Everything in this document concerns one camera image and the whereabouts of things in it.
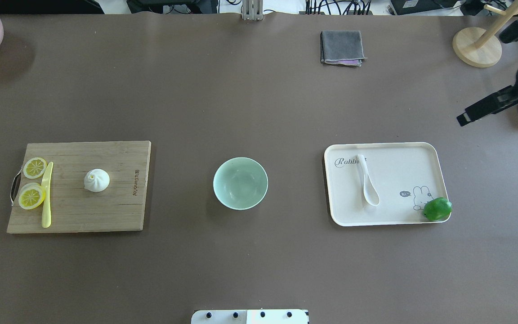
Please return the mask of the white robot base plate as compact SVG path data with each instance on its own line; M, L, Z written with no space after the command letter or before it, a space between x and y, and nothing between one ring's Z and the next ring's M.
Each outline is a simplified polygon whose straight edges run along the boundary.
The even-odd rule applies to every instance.
M198 310L192 324L309 324L308 310L298 308Z

